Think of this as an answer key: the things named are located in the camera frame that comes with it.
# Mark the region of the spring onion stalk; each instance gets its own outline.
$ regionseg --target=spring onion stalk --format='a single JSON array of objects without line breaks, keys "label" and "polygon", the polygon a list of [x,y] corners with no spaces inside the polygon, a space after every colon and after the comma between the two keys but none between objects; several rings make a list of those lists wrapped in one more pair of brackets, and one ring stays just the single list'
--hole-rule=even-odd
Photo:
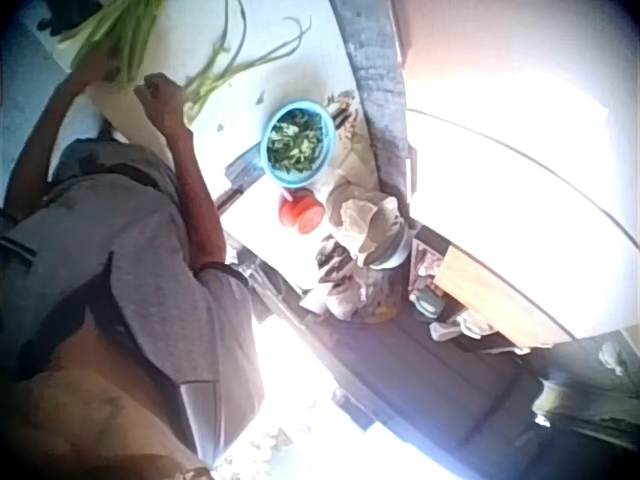
[{"label": "spring onion stalk", "polygon": [[113,0],[58,41],[63,49],[76,49],[71,68],[76,68],[97,44],[107,42],[113,48],[120,72],[116,82],[134,81],[144,60],[158,13],[167,0]]},{"label": "spring onion stalk", "polygon": [[237,0],[237,2],[240,7],[240,17],[242,18],[242,35],[240,37],[240,42],[226,66],[220,71],[220,73],[214,74],[213,69],[215,68],[218,59],[224,53],[228,52],[225,44],[229,33],[229,0],[225,0],[224,27],[222,29],[222,35],[218,42],[216,42],[207,63],[205,63],[200,71],[185,84],[184,117],[187,125],[192,125],[193,122],[195,122],[198,115],[200,115],[200,112],[202,112],[205,104],[216,90],[227,84],[232,78],[242,72],[246,72],[252,68],[266,65],[293,55],[300,48],[303,37],[311,29],[311,19],[309,19],[309,25],[307,28],[303,28],[298,19],[287,17],[285,20],[294,22],[298,27],[299,32],[294,38],[282,42],[280,45],[272,48],[254,60],[236,65],[235,62],[244,47],[244,42],[247,36],[247,15],[242,0]]}]

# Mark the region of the person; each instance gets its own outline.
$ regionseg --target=person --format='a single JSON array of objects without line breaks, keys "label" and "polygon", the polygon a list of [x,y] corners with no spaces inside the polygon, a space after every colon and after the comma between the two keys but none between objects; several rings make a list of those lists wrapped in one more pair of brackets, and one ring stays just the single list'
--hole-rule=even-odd
[{"label": "person", "polygon": [[47,182],[68,109],[112,71],[106,53],[56,88],[10,177],[0,434],[42,478],[195,478],[263,399],[250,296],[166,75],[134,93],[175,173],[141,146],[76,140]]}]

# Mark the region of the gray shirt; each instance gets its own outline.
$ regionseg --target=gray shirt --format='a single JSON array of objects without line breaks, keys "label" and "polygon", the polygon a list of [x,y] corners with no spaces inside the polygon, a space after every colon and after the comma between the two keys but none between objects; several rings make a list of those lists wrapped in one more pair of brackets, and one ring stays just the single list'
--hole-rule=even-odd
[{"label": "gray shirt", "polygon": [[116,330],[175,385],[191,446],[213,463],[263,398],[242,276],[190,271],[175,178],[142,147],[74,142],[53,183],[45,208],[3,222],[0,368],[14,374],[47,315],[108,265]]}]

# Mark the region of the blue bowl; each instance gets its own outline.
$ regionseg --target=blue bowl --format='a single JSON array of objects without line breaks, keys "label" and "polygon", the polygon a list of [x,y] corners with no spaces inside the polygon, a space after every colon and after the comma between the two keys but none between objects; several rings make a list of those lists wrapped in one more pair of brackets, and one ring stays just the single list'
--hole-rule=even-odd
[{"label": "blue bowl", "polygon": [[[269,134],[273,130],[274,125],[280,118],[291,110],[306,110],[320,115],[322,122],[322,146],[313,162],[310,171],[304,173],[290,172],[286,173],[282,170],[276,170],[269,161],[269,152],[267,144],[269,142]],[[262,140],[260,141],[260,159],[265,172],[267,172],[277,183],[285,188],[300,188],[311,183],[327,166],[336,148],[336,126],[331,115],[324,109],[322,105],[313,100],[296,100],[288,103],[276,113],[274,113],[267,123]]]}]

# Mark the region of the green vegetable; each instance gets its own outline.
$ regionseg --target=green vegetable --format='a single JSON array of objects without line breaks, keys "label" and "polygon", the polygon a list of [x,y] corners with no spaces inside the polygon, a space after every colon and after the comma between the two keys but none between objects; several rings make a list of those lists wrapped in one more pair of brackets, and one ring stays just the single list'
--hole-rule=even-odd
[{"label": "green vegetable", "polygon": [[295,109],[285,113],[274,125],[267,142],[269,163],[286,173],[311,171],[322,145],[320,115]]},{"label": "green vegetable", "polygon": [[[211,57],[200,71],[192,77],[185,85],[185,105],[184,105],[184,117],[187,125],[192,125],[198,118],[200,112],[204,108],[205,104],[209,100],[209,97],[218,90],[220,87],[228,83],[236,75],[242,72],[246,72],[255,67],[266,65],[271,62],[275,62],[282,58],[293,55],[300,45],[302,44],[302,38],[311,29],[311,19],[309,19],[309,26],[305,29],[302,27],[300,21],[296,18],[287,17],[285,20],[294,22],[299,33],[294,38],[282,42],[280,45],[272,48],[264,55],[251,60],[249,62],[235,65],[240,52],[244,46],[244,42],[247,36],[247,14],[244,9],[242,0],[237,0],[240,7],[240,17],[242,18],[242,35],[238,47],[234,51],[231,59],[227,62],[227,65],[222,69],[220,73],[214,74],[213,70],[216,66],[216,62],[220,56],[224,53],[228,53],[228,49],[225,47],[227,42],[227,36],[229,33],[229,0],[224,2],[224,27],[222,29],[222,35],[216,45],[213,48]],[[285,50],[287,47],[293,45],[289,50],[284,53],[279,53]]]},{"label": "green vegetable", "polygon": [[76,68],[97,44],[108,42],[120,66],[116,82],[130,83],[138,76],[158,12],[167,0],[113,0],[80,26],[64,32],[60,48],[76,49],[71,68]]}]

